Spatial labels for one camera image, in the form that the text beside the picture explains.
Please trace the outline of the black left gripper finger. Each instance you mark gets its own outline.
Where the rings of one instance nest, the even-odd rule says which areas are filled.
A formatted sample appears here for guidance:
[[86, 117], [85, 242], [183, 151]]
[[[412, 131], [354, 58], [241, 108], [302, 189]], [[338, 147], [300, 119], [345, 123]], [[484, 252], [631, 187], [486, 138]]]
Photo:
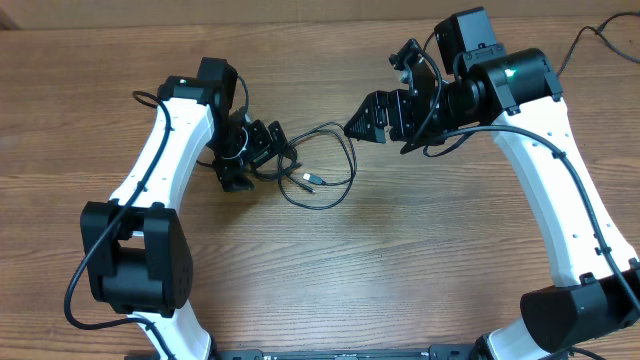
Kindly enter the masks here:
[[255, 120], [247, 127], [248, 145], [246, 161], [250, 165], [262, 165], [272, 155], [272, 138], [265, 124]]
[[[284, 134], [284, 131], [283, 131], [283, 129], [282, 129], [282, 127], [281, 127], [281, 125], [280, 125], [280, 123], [278, 121], [274, 121], [274, 122], [270, 123], [266, 127], [269, 130], [271, 138], [272, 138], [272, 143], [271, 143], [272, 155], [271, 155], [271, 157], [269, 159], [269, 160], [271, 160], [274, 156], [276, 156], [276, 155], [278, 155], [278, 154], [280, 154], [282, 152], [287, 152], [288, 149], [290, 148], [290, 146], [289, 146], [288, 140], [287, 140], [287, 138], [286, 138], [286, 136]], [[262, 165], [252, 165], [252, 167], [253, 168], [259, 168]]]

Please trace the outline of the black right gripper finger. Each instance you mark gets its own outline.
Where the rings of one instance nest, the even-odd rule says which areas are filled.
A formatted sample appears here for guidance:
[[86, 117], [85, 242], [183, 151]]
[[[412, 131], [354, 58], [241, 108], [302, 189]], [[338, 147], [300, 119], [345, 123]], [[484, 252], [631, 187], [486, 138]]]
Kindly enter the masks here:
[[395, 91], [374, 91], [368, 94], [349, 121], [350, 128], [385, 128], [398, 124]]
[[344, 135], [358, 141], [384, 144], [386, 142], [385, 131], [377, 128], [369, 120], [356, 120], [349, 122], [344, 127]]

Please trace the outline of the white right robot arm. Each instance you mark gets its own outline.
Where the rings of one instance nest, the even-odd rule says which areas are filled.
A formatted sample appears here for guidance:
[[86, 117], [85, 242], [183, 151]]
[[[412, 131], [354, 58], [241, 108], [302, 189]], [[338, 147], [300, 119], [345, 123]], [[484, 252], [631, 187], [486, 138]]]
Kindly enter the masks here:
[[608, 214], [574, 140], [559, 78], [548, 57], [508, 53], [481, 7], [433, 31], [440, 59], [410, 39], [389, 58], [394, 91], [369, 94], [345, 125], [347, 137], [399, 141], [428, 157], [489, 133], [511, 163], [540, 228], [552, 285], [526, 293], [519, 317], [450, 346], [461, 359], [558, 359], [582, 342], [639, 319], [639, 257]]

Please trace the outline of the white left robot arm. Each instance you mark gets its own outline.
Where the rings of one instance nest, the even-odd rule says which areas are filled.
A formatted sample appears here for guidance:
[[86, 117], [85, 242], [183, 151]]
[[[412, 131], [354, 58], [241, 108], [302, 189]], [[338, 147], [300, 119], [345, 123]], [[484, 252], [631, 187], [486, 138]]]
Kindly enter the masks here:
[[194, 264], [179, 209], [204, 148], [226, 192], [253, 189], [248, 171], [276, 156], [294, 161], [280, 125], [230, 111], [240, 77], [219, 58], [202, 59], [194, 77], [170, 76], [156, 94], [134, 92], [156, 109], [146, 144], [125, 181], [106, 202], [85, 205], [80, 227], [93, 297], [136, 323], [158, 359], [216, 359], [213, 337], [189, 302]]

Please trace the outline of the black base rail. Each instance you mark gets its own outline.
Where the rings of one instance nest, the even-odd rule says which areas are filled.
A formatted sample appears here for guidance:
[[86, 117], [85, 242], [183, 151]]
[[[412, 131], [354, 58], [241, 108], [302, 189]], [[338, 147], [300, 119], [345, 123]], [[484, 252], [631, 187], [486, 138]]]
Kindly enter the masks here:
[[489, 359], [474, 345], [432, 345], [427, 349], [329, 350], [264, 352], [261, 350], [218, 351], [209, 360], [473, 360]]

